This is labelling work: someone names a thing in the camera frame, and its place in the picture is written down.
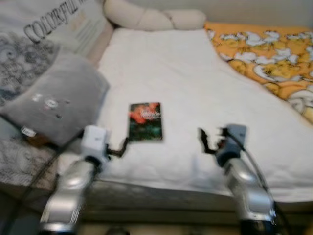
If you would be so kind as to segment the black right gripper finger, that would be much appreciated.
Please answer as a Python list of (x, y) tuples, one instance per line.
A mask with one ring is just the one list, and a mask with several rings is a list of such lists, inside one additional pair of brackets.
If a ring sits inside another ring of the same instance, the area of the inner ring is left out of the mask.
[(201, 141), (203, 153), (211, 154), (212, 149), (209, 147), (209, 142), (208, 142), (209, 136), (208, 136), (208, 134), (202, 128), (199, 128), (198, 132), (199, 132), (199, 139)]

